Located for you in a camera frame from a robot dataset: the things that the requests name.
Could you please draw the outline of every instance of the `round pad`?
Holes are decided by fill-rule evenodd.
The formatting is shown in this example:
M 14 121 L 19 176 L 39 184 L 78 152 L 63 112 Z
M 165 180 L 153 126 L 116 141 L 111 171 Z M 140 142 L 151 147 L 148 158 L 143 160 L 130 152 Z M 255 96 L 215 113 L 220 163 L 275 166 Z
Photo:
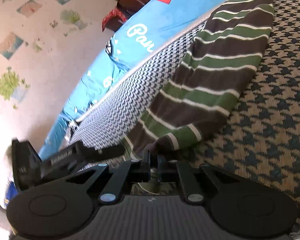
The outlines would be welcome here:
M 284 193 L 251 182 L 226 184 L 212 200 L 213 218 L 226 231 L 244 237 L 274 237 L 289 232 L 296 203 Z
M 28 238 L 66 236 L 90 217 L 93 204 L 79 185 L 56 182 L 31 188 L 7 208 L 12 227 Z

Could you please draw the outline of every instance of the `green plant decal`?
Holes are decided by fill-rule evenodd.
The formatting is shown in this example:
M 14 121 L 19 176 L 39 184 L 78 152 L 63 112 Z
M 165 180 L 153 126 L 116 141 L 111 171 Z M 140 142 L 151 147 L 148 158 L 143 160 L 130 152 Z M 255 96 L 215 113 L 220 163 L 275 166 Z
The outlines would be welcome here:
M 60 19 L 63 20 L 65 24 L 74 24 L 80 20 L 80 15 L 73 10 L 64 10 L 61 12 Z
M 3 73 L 0 77 L 0 95 L 4 100 L 10 100 L 16 89 L 22 84 L 25 89 L 30 87 L 23 78 L 20 80 L 19 75 L 11 70 L 11 67 L 7 67 L 7 72 Z
M 0 77 L 0 95 L 4 100 L 10 100 L 14 90 L 20 85 L 20 78 L 14 71 L 3 73 Z

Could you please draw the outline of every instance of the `houndstooth mattress fabric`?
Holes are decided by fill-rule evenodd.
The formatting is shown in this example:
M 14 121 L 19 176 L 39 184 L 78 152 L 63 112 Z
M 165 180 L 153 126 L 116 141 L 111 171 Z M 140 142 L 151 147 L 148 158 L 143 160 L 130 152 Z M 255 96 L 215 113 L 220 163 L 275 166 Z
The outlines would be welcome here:
M 203 26 L 204 23 L 198 25 L 166 47 L 125 80 L 81 122 L 70 143 L 81 140 L 86 146 L 96 149 L 117 144 L 174 74 L 192 37 Z
M 274 0 L 274 10 L 266 53 L 226 126 L 212 139 L 177 152 L 176 158 L 195 167 L 211 163 L 275 187 L 300 203 L 300 0 Z M 97 148 L 117 143 L 172 76 L 200 28 L 128 78 L 81 123 L 71 143 L 82 140 Z M 293 239 L 300 238 L 297 223 Z

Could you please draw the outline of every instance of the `blue object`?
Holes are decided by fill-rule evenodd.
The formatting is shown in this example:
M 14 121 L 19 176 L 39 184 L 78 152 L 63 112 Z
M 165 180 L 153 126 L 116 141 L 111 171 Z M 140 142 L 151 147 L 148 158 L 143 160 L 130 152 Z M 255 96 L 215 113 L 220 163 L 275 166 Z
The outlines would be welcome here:
M 110 39 L 82 76 L 39 152 L 44 160 L 58 151 L 66 124 L 97 103 L 131 68 L 224 0 L 151 0 Z
M 10 182 L 10 185 L 6 192 L 6 197 L 4 199 L 4 206 L 7 208 L 9 202 L 18 194 L 14 182 Z

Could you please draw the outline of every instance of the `green and brown striped sleeve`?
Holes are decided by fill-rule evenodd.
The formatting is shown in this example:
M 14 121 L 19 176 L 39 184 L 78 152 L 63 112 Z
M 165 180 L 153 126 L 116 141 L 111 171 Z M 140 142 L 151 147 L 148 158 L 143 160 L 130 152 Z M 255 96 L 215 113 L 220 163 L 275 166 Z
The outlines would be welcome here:
M 273 0 L 226 0 L 209 17 L 173 77 L 123 138 L 126 159 L 205 140 L 226 122 L 266 50 Z

